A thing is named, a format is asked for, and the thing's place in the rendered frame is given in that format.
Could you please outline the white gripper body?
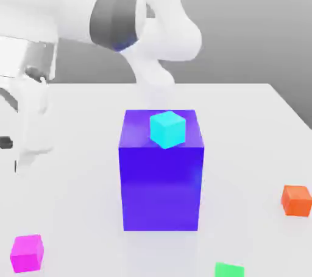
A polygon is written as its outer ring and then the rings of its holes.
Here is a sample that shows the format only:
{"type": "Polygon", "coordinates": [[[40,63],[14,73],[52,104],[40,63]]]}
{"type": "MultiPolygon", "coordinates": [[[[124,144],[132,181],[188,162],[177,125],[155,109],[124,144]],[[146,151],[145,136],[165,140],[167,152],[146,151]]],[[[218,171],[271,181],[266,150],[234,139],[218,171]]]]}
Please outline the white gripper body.
{"type": "Polygon", "coordinates": [[[49,137],[49,85],[46,78],[0,77],[0,98],[4,99],[21,117],[16,152],[15,173],[28,170],[38,156],[53,150],[49,137]]]}

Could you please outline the small magenta cube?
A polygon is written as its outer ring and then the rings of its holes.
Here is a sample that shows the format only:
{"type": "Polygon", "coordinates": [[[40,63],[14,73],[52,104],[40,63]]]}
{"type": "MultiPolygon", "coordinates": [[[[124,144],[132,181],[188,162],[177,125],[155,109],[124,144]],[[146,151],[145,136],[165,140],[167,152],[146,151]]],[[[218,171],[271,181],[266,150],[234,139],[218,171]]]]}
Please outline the small magenta cube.
{"type": "Polygon", "coordinates": [[[10,262],[15,273],[34,272],[41,269],[44,246],[40,234],[17,236],[10,252],[10,262]]]}

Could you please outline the small cyan cube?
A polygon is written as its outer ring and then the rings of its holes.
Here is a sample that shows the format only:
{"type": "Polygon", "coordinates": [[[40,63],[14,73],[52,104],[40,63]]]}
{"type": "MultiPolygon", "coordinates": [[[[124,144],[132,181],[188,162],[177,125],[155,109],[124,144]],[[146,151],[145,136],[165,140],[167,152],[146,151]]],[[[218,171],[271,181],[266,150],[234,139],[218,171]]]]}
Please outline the small cyan cube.
{"type": "Polygon", "coordinates": [[[186,119],[173,111],[165,111],[151,116],[150,139],[163,149],[184,143],[186,119]]]}

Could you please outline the small green cube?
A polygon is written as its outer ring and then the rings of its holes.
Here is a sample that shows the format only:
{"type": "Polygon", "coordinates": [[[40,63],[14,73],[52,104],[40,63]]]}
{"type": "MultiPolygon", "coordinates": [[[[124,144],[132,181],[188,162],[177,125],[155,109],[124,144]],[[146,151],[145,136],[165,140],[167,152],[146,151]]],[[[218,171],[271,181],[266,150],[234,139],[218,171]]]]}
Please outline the small green cube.
{"type": "Polygon", "coordinates": [[[244,277],[244,267],[217,262],[214,267],[214,277],[244,277]]]}

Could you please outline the small orange cube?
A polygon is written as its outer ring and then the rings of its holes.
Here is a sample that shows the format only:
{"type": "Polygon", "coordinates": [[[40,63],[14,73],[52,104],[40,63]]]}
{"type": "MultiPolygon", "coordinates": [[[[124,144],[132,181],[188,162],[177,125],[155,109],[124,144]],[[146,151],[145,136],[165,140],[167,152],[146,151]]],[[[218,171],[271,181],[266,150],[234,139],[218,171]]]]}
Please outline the small orange cube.
{"type": "Polygon", "coordinates": [[[284,185],[281,204],[287,216],[308,217],[312,196],[306,186],[284,185]]]}

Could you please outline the large purple box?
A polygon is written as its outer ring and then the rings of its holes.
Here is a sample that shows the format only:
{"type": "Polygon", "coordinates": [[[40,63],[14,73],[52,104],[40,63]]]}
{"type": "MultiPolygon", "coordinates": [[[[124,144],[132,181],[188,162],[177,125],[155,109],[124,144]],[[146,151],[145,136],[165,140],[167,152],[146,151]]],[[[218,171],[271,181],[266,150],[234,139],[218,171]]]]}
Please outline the large purple box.
{"type": "Polygon", "coordinates": [[[119,140],[122,217],[126,231],[195,231],[199,223],[204,142],[196,112],[186,120],[186,140],[169,149],[150,139],[156,110],[126,110],[119,140]]]}

